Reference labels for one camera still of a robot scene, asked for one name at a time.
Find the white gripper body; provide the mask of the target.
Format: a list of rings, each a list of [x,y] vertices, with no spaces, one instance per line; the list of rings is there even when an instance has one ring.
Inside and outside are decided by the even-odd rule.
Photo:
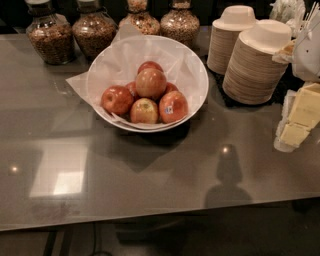
[[[320,82],[320,13],[313,15],[295,39],[272,56],[291,64],[293,75],[305,82]]]

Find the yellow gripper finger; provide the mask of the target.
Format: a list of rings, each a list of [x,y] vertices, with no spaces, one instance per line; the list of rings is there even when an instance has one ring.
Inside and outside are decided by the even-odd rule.
[[[293,152],[319,122],[320,84],[306,82],[297,92],[289,90],[284,98],[274,147],[282,152]]]

